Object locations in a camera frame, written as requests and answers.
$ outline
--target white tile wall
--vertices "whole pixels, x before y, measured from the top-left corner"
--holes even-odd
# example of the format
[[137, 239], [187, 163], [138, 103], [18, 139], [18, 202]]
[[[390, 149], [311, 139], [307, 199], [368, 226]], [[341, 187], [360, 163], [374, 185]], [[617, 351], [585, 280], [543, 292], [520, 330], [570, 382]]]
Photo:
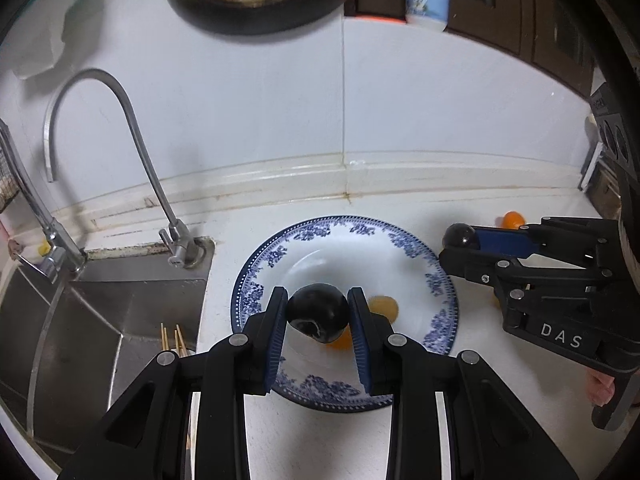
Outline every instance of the white tile wall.
[[337, 11], [296, 31], [236, 39], [191, 27], [166, 0], [83, 0], [63, 39], [58, 65], [25, 82], [10, 71], [15, 38], [0, 50], [0, 117], [53, 210], [146, 181], [116, 99], [87, 81], [65, 99], [60, 180], [46, 183], [47, 102], [86, 66], [126, 88], [161, 178], [343, 148], [573, 166], [587, 150], [584, 100], [510, 56], [417, 27]]
[[[26, 138], [18, 145], [27, 167], [41, 168], [51, 92], [75, 70], [97, 66], [128, 92], [161, 178], [338, 153], [341, 21], [337, 11], [293, 32], [235, 40], [191, 27], [166, 0], [93, 0], [68, 20], [55, 69], [18, 82], [7, 65], [0, 68], [0, 116], [15, 137]], [[105, 86], [79, 83], [57, 124], [60, 182], [38, 179], [47, 205], [60, 208], [145, 181], [124, 116]]]
[[580, 166], [586, 101], [519, 60], [413, 25], [344, 20], [345, 149], [515, 155]]

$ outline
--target sink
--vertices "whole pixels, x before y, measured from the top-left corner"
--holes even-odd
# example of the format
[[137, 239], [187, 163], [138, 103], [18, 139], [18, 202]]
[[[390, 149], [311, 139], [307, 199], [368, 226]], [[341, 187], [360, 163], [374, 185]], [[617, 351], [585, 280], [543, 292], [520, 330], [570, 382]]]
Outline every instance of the sink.
[[195, 350], [213, 247], [197, 268], [167, 254], [90, 260], [50, 285], [19, 267], [0, 304], [0, 398], [62, 467], [86, 433], [180, 325]]

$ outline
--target stainless steel faucet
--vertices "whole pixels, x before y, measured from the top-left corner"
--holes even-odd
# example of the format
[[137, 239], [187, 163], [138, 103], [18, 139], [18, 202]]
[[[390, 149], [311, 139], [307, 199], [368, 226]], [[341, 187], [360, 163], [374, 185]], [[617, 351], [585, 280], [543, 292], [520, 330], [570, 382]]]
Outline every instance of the stainless steel faucet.
[[68, 268], [71, 272], [77, 273], [82, 270], [86, 263], [86, 255], [78, 248], [66, 229], [58, 222], [46, 208], [38, 192], [33, 187], [33, 183], [24, 169], [24, 165], [15, 149], [14, 140], [11, 137], [9, 128], [0, 120], [0, 148], [4, 152], [9, 170], [20, 187], [27, 203], [36, 215], [38, 222], [42, 226], [47, 242], [49, 242], [49, 252], [37, 265], [25, 259], [19, 252], [12, 250], [12, 258], [16, 258], [25, 266], [31, 267], [51, 283], [58, 278], [58, 273], [62, 267]]
[[164, 210], [164, 214], [169, 221], [169, 231], [167, 232], [165, 229], [160, 229], [159, 232], [160, 238], [172, 254], [169, 256], [169, 263], [176, 267], [185, 268], [197, 266], [204, 258], [205, 250], [203, 247], [196, 244], [193, 236], [191, 236], [191, 233], [189, 232], [189, 229], [182, 220], [175, 217], [174, 210], [171, 209], [171, 205], [169, 204], [169, 201], [164, 194], [164, 190], [162, 190], [162, 186], [160, 185], [160, 181], [158, 180], [158, 176], [156, 175], [156, 170], [154, 169], [151, 159], [149, 158], [149, 154], [146, 151], [145, 143], [144, 140], [142, 140], [142, 134], [138, 127], [138, 120], [136, 119], [129, 96], [127, 96], [127, 93], [118, 80], [108, 72], [100, 70], [99, 68], [86, 68], [81, 70], [71, 76], [71, 78], [69, 78], [56, 91], [49, 102], [43, 129], [44, 161], [47, 170], [47, 180], [49, 182], [55, 181], [52, 143], [58, 109], [60, 108], [60, 104], [62, 103], [62, 99], [66, 95], [66, 92], [75, 83], [82, 81], [83, 79], [96, 79], [101, 83], [104, 83], [116, 95], [120, 102], [122, 111], [124, 111], [127, 123], [129, 124], [129, 130], [133, 136], [133, 142], [136, 145], [138, 155], [140, 156], [142, 165], [145, 168], [146, 176], [149, 177], [151, 186], [154, 188], [158, 201], [160, 202], [160, 205]]

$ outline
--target cabinet door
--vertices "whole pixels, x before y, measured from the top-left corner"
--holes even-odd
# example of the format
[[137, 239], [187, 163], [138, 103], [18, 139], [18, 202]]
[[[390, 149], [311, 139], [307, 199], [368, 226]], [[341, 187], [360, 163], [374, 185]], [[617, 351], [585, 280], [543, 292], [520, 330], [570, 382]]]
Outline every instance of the cabinet door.
[[447, 30], [520, 54], [520, 0], [450, 0]]
[[557, 0], [535, 0], [533, 63], [580, 95], [591, 94], [593, 55]]

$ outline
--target black ball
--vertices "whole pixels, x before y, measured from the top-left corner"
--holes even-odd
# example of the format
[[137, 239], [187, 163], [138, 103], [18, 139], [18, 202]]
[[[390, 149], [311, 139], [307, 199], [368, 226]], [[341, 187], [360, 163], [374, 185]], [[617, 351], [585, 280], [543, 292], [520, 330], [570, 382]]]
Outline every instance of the black ball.
[[318, 342], [331, 343], [349, 323], [349, 304], [333, 285], [313, 283], [289, 298], [285, 315], [296, 330]]
[[463, 249], [480, 249], [480, 239], [478, 233], [467, 224], [451, 224], [444, 231], [442, 237], [443, 247], [459, 247]]

